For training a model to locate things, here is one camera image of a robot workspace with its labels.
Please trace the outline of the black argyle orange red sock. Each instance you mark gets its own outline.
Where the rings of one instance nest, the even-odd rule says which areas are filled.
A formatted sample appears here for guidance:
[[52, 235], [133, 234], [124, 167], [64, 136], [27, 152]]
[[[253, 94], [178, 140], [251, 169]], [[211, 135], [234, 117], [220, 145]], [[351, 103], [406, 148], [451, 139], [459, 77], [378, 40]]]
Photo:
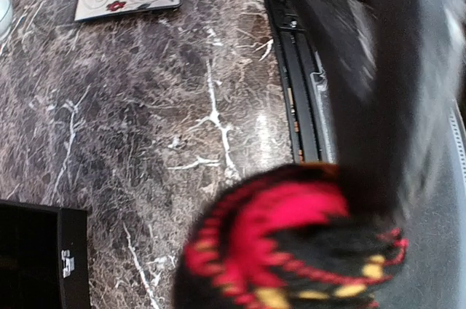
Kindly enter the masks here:
[[192, 224], [174, 308], [377, 308], [402, 230], [351, 206], [338, 165], [285, 164], [222, 191]]

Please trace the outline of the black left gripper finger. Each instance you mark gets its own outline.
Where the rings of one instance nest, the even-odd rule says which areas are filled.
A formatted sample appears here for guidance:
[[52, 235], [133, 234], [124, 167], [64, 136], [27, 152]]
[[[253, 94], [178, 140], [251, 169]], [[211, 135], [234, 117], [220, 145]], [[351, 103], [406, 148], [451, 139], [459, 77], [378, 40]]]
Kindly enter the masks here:
[[462, 81], [465, 0], [286, 0], [327, 76], [355, 214], [404, 217], [433, 193]]

